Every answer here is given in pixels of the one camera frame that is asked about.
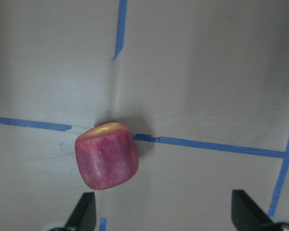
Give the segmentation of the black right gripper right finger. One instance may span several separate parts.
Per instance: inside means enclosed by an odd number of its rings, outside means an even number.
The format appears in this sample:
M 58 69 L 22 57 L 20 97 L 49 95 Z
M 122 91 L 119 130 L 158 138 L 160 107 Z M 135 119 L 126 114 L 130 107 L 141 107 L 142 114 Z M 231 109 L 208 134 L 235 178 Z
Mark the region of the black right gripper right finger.
M 289 231 L 288 222 L 274 222 L 244 190 L 232 190 L 231 221 L 237 231 Z

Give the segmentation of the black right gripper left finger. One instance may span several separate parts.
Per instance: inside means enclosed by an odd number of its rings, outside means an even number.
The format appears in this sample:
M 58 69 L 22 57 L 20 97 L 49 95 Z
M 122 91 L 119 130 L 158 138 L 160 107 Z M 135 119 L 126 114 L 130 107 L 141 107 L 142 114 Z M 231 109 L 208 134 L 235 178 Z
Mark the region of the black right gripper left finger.
M 93 231 L 96 227 L 95 193 L 85 192 L 64 225 L 68 231 Z

